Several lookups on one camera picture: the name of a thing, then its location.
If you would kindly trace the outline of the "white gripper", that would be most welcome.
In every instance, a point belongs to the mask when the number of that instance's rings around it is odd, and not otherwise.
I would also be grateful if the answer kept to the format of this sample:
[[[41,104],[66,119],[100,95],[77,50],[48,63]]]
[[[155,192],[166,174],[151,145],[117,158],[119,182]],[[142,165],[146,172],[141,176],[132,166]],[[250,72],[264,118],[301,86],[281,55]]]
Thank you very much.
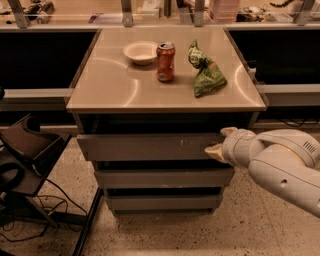
[[[225,127],[220,133],[226,137],[223,144],[206,147],[205,153],[221,163],[248,167],[250,161],[265,148],[264,143],[252,131]]]

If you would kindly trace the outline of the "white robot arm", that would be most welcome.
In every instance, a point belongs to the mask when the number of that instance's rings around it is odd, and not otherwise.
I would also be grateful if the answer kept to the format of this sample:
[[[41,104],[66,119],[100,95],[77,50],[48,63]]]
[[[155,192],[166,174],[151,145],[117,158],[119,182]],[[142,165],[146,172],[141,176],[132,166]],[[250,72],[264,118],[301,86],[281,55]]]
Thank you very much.
[[[205,152],[213,159],[248,170],[253,181],[281,199],[320,217],[320,143],[293,129],[256,134],[227,127],[224,141]]]

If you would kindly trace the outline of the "dark robot base tray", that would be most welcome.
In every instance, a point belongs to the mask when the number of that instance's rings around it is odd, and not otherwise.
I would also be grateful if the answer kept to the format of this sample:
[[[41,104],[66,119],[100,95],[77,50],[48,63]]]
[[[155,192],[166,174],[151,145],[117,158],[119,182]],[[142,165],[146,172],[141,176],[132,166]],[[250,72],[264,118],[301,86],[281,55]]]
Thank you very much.
[[[1,191],[36,195],[70,139],[70,134],[42,130],[31,115],[2,130]]]

